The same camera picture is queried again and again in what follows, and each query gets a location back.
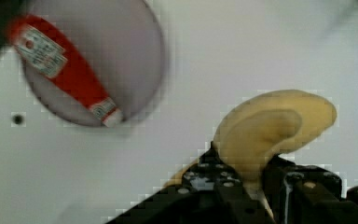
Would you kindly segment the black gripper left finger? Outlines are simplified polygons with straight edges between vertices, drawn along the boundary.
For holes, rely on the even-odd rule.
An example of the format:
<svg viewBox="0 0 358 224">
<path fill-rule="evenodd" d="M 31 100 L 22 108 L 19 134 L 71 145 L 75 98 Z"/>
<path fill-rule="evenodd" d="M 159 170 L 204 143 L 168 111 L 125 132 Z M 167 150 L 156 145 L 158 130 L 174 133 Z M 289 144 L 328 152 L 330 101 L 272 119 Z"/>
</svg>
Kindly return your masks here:
<svg viewBox="0 0 358 224">
<path fill-rule="evenodd" d="M 211 147 L 170 184 L 106 224 L 275 224 L 256 190 Z"/>
</svg>

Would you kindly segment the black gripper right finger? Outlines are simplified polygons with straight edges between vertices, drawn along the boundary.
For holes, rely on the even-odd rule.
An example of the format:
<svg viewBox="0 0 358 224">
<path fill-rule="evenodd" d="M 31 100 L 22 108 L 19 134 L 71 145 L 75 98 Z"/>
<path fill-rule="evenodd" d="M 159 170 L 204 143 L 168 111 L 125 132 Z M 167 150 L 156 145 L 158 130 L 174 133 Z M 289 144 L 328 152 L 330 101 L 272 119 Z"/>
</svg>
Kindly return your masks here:
<svg viewBox="0 0 358 224">
<path fill-rule="evenodd" d="M 262 184 L 277 224 L 358 224 L 358 186 L 324 168 L 275 156 Z"/>
</svg>

